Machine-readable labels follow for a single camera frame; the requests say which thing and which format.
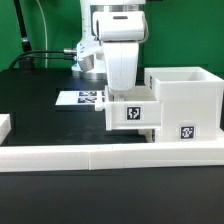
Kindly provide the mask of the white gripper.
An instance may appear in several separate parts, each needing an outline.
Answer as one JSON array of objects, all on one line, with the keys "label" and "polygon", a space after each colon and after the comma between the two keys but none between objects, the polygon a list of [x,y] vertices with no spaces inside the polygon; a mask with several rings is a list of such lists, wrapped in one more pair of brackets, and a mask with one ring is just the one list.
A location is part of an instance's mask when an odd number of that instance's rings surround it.
[{"label": "white gripper", "polygon": [[103,52],[109,91],[113,95],[130,95],[136,82],[139,44],[104,42]]}]

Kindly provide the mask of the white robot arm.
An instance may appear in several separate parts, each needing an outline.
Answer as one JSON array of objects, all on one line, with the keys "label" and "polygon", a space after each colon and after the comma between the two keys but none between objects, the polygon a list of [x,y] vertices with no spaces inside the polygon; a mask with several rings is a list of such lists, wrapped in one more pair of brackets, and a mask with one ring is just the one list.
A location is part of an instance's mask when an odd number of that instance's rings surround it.
[{"label": "white robot arm", "polygon": [[105,73],[114,96],[133,92],[139,45],[149,36],[143,6],[146,0],[80,0],[82,38],[72,67],[84,73]]}]

